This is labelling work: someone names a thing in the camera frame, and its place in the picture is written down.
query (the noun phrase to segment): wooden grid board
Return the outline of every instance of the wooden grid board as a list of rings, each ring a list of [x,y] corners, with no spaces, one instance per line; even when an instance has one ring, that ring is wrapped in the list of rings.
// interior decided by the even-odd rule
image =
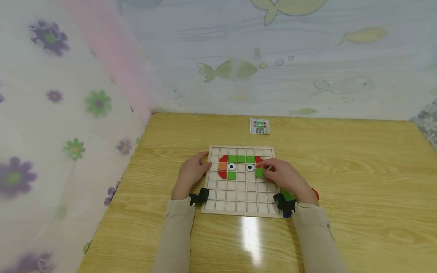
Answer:
[[[273,147],[209,146],[211,169],[205,177],[208,201],[202,213],[282,218],[273,200],[280,193],[274,183],[258,177],[255,164],[274,158]]]

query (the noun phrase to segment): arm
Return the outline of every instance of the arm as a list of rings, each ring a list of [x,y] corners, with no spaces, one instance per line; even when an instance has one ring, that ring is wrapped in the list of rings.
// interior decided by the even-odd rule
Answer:
[[[293,222],[302,249],[305,272],[347,272],[329,230],[325,210],[319,207],[317,196],[305,179],[290,163],[279,159],[261,161],[256,167],[265,168],[265,177],[296,196]]]
[[[306,273],[346,273],[335,246],[324,208],[296,203],[293,222],[302,249]]]
[[[190,272],[190,235],[194,220],[191,198],[169,200],[152,273]]]
[[[152,273],[189,273],[190,236],[194,220],[194,207],[190,206],[191,188],[211,168],[204,163],[201,152],[187,159],[179,169],[176,184],[167,202],[164,230],[156,253]]]

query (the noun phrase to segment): green flower print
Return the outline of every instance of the green flower print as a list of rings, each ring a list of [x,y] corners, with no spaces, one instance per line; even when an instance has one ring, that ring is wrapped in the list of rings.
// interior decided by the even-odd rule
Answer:
[[[68,153],[68,156],[73,161],[76,161],[77,159],[82,158],[82,154],[85,152],[85,148],[83,147],[83,142],[79,142],[79,140],[75,138],[72,142],[67,141],[67,144],[64,147],[64,151]]]
[[[85,102],[88,105],[87,111],[93,114],[94,117],[106,116],[111,110],[111,98],[103,90],[91,91]]]
[[[66,206],[58,207],[55,212],[55,220],[64,220],[66,214],[67,214]]]
[[[92,242],[92,241],[93,241],[93,240],[91,240],[90,242],[86,242],[86,244],[83,245],[82,252],[83,252],[84,254],[86,254],[86,253],[88,252],[88,249],[90,248],[90,245],[91,245],[91,242]]]

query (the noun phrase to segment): googly eye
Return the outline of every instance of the googly eye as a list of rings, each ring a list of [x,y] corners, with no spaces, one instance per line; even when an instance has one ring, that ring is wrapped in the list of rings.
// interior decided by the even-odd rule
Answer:
[[[247,164],[247,165],[246,165],[246,170],[247,170],[248,172],[253,172],[253,171],[255,170],[255,165],[253,165],[253,164]]]
[[[237,168],[237,165],[235,163],[229,163],[228,164],[228,169],[230,171],[235,171],[236,168]]]

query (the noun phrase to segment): pattern card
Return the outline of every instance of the pattern card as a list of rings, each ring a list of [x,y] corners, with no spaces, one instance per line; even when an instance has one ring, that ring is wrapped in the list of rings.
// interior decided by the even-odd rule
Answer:
[[[270,134],[270,122],[268,119],[250,119],[250,133],[251,134]]]

